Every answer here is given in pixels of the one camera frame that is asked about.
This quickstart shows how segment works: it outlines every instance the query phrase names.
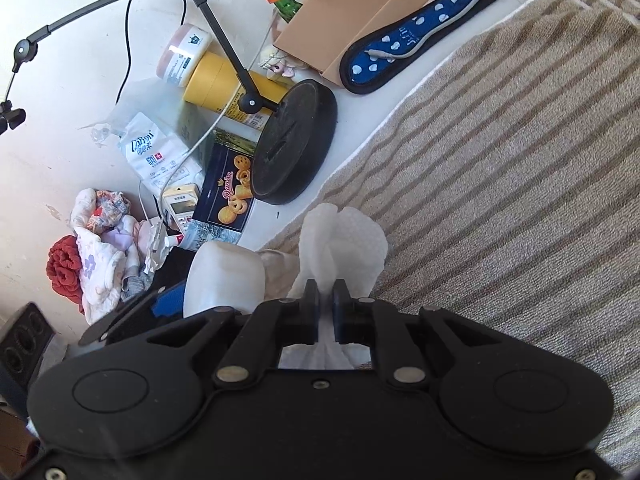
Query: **desk lamp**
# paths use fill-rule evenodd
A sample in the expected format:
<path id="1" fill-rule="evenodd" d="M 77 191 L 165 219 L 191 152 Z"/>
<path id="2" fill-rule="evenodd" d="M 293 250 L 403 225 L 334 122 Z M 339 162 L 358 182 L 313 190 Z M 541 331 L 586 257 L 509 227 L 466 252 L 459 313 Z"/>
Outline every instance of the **desk lamp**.
<path id="1" fill-rule="evenodd" d="M 42 27 L 16 44 L 12 78 L 0 103 L 0 134 L 7 128 L 17 128 L 26 119 L 25 111 L 13 109 L 8 97 L 15 74 L 23 63 L 36 56 L 38 43 L 67 23 L 117 1 L 98 0 Z M 263 97 L 249 71 L 240 63 L 207 0 L 193 2 L 203 13 L 244 87 L 245 94 L 240 97 L 238 107 L 247 114 L 255 114 L 262 108 L 272 112 L 255 150 L 254 196 L 271 204 L 290 202 L 311 183 L 331 145 L 337 122 L 334 94 L 326 86 L 307 79 L 291 88 L 279 103 Z"/>

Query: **beige striped fabric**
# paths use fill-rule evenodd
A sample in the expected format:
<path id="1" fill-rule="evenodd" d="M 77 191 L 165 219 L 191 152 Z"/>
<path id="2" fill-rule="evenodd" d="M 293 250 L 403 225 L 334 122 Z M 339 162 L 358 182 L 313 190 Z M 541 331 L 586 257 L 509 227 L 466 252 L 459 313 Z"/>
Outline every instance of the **beige striped fabric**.
<path id="1" fill-rule="evenodd" d="M 534 0 L 460 48 L 317 200 L 384 229 L 373 295 L 576 360 L 616 401 L 599 448 L 640 459 L 638 0 Z M 294 253 L 302 217 L 267 247 Z"/>

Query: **cardboard box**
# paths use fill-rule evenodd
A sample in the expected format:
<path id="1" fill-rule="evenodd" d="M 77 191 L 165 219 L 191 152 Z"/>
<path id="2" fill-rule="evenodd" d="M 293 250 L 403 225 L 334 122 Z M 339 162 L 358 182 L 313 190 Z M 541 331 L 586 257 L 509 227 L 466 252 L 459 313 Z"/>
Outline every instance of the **cardboard box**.
<path id="1" fill-rule="evenodd" d="M 340 82 L 338 68 L 356 40 L 396 22 L 429 0 L 305 0 L 274 45 Z"/>
<path id="2" fill-rule="evenodd" d="M 11 477 L 20 471 L 31 440 L 23 421 L 0 410 L 0 472 Z"/>

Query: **black speaker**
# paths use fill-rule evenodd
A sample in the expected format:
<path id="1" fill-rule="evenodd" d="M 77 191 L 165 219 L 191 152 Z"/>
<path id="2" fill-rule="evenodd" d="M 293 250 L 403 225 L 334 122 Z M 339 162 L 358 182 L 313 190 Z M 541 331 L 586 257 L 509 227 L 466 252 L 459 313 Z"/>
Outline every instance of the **black speaker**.
<path id="1" fill-rule="evenodd" d="M 0 329 L 0 395 L 24 420 L 29 416 L 27 392 L 53 333 L 34 303 L 18 310 Z"/>

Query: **plastic bag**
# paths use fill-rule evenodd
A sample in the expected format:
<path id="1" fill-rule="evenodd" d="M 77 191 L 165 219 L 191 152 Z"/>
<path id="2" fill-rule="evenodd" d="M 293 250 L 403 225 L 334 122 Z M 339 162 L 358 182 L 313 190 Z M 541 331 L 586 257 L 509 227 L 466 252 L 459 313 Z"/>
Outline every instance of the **plastic bag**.
<path id="1" fill-rule="evenodd" d="M 207 130 L 197 107 L 182 100 L 184 89 L 153 78 L 130 83 L 108 117 L 93 125 L 92 138 L 119 137 L 118 148 L 145 187 L 156 197 L 169 174 Z M 185 161 L 171 184 L 204 182 L 213 138 Z"/>

